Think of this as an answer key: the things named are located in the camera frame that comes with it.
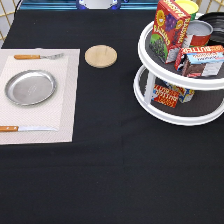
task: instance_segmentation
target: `red can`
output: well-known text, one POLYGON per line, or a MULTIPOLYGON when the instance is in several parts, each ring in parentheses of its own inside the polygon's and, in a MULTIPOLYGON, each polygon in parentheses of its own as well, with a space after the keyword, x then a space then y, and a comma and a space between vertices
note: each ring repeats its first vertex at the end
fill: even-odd
POLYGON ((182 48, 206 46, 212 32, 210 24, 200 20, 191 21, 182 48))

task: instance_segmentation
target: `metal plate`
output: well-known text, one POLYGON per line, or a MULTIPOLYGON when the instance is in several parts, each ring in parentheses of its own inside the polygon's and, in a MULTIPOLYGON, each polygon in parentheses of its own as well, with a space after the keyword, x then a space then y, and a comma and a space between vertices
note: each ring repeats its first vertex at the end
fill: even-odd
POLYGON ((56 89, 55 78, 43 70, 29 70, 12 77, 5 87, 9 100, 18 105, 33 105, 49 98, 56 89))

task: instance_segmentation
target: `knife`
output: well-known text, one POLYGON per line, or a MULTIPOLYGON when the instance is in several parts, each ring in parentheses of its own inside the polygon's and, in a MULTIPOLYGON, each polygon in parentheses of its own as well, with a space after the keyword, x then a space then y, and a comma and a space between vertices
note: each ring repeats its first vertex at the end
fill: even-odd
POLYGON ((17 60, 24 60, 24 59, 50 59, 50 60, 55 60, 58 58, 63 57, 64 54, 55 54, 51 56, 40 56, 40 55, 14 55, 14 58, 17 60))
POLYGON ((16 131, 57 131, 57 129, 45 126, 0 126, 0 132, 16 131))

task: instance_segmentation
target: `tier shelf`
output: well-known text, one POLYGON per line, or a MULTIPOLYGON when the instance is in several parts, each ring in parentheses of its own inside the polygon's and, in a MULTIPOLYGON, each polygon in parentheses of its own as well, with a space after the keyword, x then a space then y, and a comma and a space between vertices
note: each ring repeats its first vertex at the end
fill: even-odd
POLYGON ((188 78, 177 72, 174 63, 164 64, 149 48, 149 41, 154 22, 143 30, 138 43, 138 54, 143 65, 156 77, 171 84, 194 90, 219 90, 224 88, 224 66, 217 76, 188 78))
MULTIPOLYGON (((147 85, 148 73, 149 71, 144 65, 138 70, 134 80, 134 92, 141 106, 153 116, 172 124, 193 126, 208 123, 223 113, 224 90, 196 91, 190 102, 183 104, 178 102, 176 108, 170 108, 154 101, 147 103, 144 90, 147 85)), ((165 86, 158 78, 156 83, 165 86)))

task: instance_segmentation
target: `black tablecloth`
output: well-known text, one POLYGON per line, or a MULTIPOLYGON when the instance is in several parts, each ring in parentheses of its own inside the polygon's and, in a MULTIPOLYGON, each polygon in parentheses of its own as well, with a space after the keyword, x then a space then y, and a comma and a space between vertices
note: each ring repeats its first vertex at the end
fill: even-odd
POLYGON ((4 49, 81 54, 73 142, 0 146, 1 224, 223 224, 224 116, 171 125, 134 95, 138 40, 154 15, 17 13, 4 49), (85 51, 99 44, 117 51, 113 66, 85 62, 85 51))

